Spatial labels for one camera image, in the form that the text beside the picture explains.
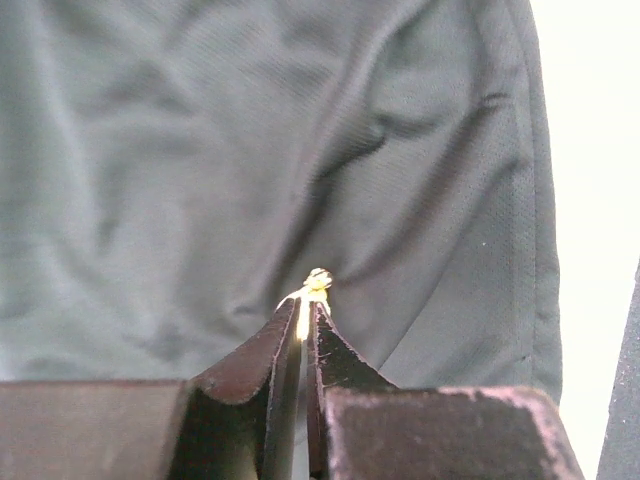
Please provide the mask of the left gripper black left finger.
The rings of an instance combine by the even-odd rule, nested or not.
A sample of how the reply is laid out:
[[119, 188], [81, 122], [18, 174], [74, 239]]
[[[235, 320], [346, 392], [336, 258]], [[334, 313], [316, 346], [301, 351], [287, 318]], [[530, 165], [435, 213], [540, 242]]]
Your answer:
[[5, 479], [288, 479], [300, 301], [190, 380], [1, 386]]

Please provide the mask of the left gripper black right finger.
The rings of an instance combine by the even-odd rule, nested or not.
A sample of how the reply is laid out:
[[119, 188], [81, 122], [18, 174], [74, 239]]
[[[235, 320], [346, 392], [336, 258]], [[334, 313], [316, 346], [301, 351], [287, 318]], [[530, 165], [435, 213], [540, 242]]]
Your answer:
[[559, 417], [529, 387], [406, 390], [312, 309], [307, 374], [314, 479], [580, 479]]

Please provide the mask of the black garment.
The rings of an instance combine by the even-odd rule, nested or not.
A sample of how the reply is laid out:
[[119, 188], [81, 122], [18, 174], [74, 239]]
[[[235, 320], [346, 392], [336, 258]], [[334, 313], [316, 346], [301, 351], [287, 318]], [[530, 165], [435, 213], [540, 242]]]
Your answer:
[[404, 387], [559, 399], [527, 1], [5, 1], [1, 376], [189, 377], [308, 272]]

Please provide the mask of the small gold brooch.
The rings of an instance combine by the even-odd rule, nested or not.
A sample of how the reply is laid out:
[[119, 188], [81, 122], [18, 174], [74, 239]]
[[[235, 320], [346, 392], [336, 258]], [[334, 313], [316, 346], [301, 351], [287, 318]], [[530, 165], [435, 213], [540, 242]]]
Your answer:
[[301, 299], [309, 302], [319, 303], [325, 311], [330, 314], [328, 292], [333, 284], [332, 274], [324, 268], [312, 269], [306, 279], [303, 281], [302, 287], [285, 296], [276, 306], [277, 309], [289, 299]]

